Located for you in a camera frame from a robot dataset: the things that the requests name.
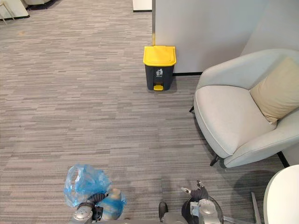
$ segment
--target yellow lid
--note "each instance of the yellow lid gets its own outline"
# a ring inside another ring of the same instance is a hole
[[[173,66],[176,60],[176,48],[168,46],[145,46],[143,63],[148,66]]]

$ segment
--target chair base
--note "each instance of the chair base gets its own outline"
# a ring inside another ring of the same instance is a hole
[[[194,111],[194,106],[191,107],[191,109],[189,110],[190,113],[191,113],[192,111]]]
[[[218,160],[220,159],[220,157],[218,155],[216,155],[213,160],[210,163],[210,166],[212,167]]]
[[[224,216],[224,220],[229,223],[234,223],[234,224],[262,224],[261,218],[260,218],[260,213],[258,211],[258,207],[257,207],[257,203],[256,203],[256,196],[253,192],[251,193],[251,197],[252,197],[253,209],[254,209],[254,214],[255,214],[255,219],[256,219],[255,223],[246,222],[246,221],[242,221],[239,219],[230,218],[230,217],[226,217],[226,216]]]

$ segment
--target chair leg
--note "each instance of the chair leg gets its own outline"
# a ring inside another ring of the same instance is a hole
[[[214,157],[214,159],[211,161],[210,166],[212,167],[219,159],[220,159],[220,157],[218,155],[216,155]]]
[[[191,107],[191,109],[189,110],[190,113],[191,113],[192,111],[194,111],[194,106]]]
[[[2,18],[3,22],[5,23],[5,25],[7,25],[7,22],[5,21],[5,19],[2,15],[1,15],[1,18]]]

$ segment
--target blue plastic bag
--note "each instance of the blue plastic bag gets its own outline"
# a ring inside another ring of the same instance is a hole
[[[64,184],[65,203],[70,207],[75,207],[85,202],[88,197],[95,193],[105,194],[111,182],[108,176],[101,169],[94,169],[90,165],[76,164],[72,166]]]
[[[124,206],[127,204],[127,199],[123,193],[121,193],[120,199],[110,197],[104,198],[101,202],[97,203],[97,206],[103,207],[102,220],[116,220],[123,211]]]

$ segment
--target round table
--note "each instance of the round table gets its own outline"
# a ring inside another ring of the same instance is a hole
[[[265,224],[299,224],[299,165],[276,173],[263,199]]]

